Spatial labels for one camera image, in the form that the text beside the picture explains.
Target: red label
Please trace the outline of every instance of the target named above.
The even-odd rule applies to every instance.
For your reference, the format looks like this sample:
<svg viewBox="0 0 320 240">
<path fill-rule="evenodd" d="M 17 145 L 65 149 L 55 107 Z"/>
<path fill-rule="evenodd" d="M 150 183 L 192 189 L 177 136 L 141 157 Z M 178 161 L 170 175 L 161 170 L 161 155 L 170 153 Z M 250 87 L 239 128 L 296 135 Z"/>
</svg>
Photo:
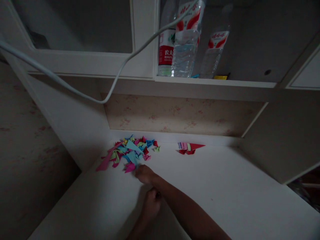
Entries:
<svg viewBox="0 0 320 240">
<path fill-rule="evenodd" d="M 173 56 L 173 47 L 161 46 L 159 48 L 159 65 L 171 65 Z"/>
</svg>

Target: glass cabinet door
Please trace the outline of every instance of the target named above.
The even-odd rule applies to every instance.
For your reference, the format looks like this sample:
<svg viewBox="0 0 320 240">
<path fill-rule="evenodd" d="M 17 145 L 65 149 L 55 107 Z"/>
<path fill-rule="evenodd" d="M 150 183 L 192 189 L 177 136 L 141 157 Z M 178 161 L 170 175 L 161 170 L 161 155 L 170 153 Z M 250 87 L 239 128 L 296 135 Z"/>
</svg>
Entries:
<svg viewBox="0 0 320 240">
<path fill-rule="evenodd" d="M 158 1 L 0 0 L 5 41 L 58 74 L 115 76 L 157 30 Z M 121 76 L 153 78 L 157 41 Z M 34 73 L 37 70 L 22 63 Z"/>
</svg>

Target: paper scraps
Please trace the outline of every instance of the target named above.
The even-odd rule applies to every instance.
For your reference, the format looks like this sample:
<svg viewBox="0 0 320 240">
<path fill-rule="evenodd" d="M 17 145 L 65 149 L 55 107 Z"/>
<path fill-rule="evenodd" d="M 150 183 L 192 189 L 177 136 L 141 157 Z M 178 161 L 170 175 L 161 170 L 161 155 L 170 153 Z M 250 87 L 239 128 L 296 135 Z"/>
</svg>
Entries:
<svg viewBox="0 0 320 240">
<path fill-rule="evenodd" d="M 179 153 L 181 154 L 188 154 L 188 155 L 192 155 L 196 152 L 197 148 L 201 148 L 204 147 L 205 145 L 201 145 L 201 144 L 195 144 L 195 143 L 183 143 L 183 142 L 179 142 L 178 143 L 179 146 Z"/>
<path fill-rule="evenodd" d="M 125 165 L 125 173 L 132 172 L 139 165 L 139 161 L 144 159 L 149 161 L 149 151 L 147 148 L 155 146 L 155 152 L 160 151 L 157 141 L 147 140 L 144 136 L 140 139 L 135 139 L 133 135 L 129 138 L 123 138 L 120 142 L 116 142 L 115 146 L 108 150 L 108 155 L 102 157 L 101 164 L 96 168 L 96 171 L 105 171 L 108 168 L 109 162 L 113 162 L 112 167 L 116 168 L 121 158 L 125 158 L 128 164 Z"/>
</svg>

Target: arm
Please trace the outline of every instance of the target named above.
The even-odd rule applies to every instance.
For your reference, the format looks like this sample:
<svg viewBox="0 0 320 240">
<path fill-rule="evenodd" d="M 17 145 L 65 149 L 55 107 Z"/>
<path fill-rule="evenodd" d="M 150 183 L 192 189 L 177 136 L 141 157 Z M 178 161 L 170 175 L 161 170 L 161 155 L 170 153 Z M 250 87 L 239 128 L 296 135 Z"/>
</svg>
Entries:
<svg viewBox="0 0 320 240">
<path fill-rule="evenodd" d="M 146 193 L 141 214 L 131 230 L 127 240 L 139 239 L 148 224 L 157 216 L 161 205 L 161 196 L 155 188 Z"/>
<path fill-rule="evenodd" d="M 141 165 L 137 169 L 136 177 L 142 183 L 152 184 L 161 193 L 191 239 L 231 240 L 195 201 L 146 165 Z"/>
</svg>

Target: blue paper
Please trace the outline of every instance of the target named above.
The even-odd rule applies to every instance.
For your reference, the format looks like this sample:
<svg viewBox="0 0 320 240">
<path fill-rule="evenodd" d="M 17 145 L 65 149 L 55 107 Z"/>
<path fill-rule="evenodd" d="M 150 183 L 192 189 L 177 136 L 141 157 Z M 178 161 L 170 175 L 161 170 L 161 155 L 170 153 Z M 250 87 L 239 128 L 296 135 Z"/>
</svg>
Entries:
<svg viewBox="0 0 320 240">
<path fill-rule="evenodd" d="M 136 158 L 139 158 L 140 160 L 143 158 L 142 154 L 136 154 Z"/>
<path fill-rule="evenodd" d="M 146 140 L 146 143 L 147 143 L 147 148 L 152 146 L 153 145 L 153 142 L 154 142 L 154 139 L 153 140 Z"/>
<path fill-rule="evenodd" d="M 126 156 L 128 156 L 128 158 L 130 159 L 130 161 L 132 163 L 134 163 L 135 166 L 138 165 L 138 162 L 137 162 L 137 158 L 136 158 L 136 153 L 134 151 L 128 153 Z"/>
<path fill-rule="evenodd" d="M 122 146 L 117 147 L 117 149 L 119 149 L 119 150 L 120 150 L 121 152 L 123 152 L 123 153 L 125 153 L 125 152 L 127 151 L 127 148 L 122 147 Z"/>
<path fill-rule="evenodd" d="M 133 142 L 131 142 L 130 140 L 128 140 L 127 146 L 128 149 L 134 150 L 134 151 L 138 151 L 139 153 L 143 153 L 143 151 L 140 150 L 140 148 L 138 148 L 136 145 L 134 145 Z"/>
<path fill-rule="evenodd" d="M 130 158 L 129 158 L 127 155 L 124 155 L 124 156 L 122 156 L 122 157 L 124 157 L 124 158 L 128 161 L 128 163 L 131 162 L 131 161 L 130 161 Z"/>
<path fill-rule="evenodd" d="M 142 146 L 140 146 L 139 147 L 139 149 L 141 150 L 141 151 L 144 151 L 144 149 L 147 147 L 147 144 L 145 143 L 145 144 L 143 144 Z"/>
<path fill-rule="evenodd" d="M 129 138 L 125 138 L 125 140 L 130 140 L 130 138 L 132 138 L 133 137 L 133 134 L 131 135 L 131 137 L 129 137 Z"/>
</svg>

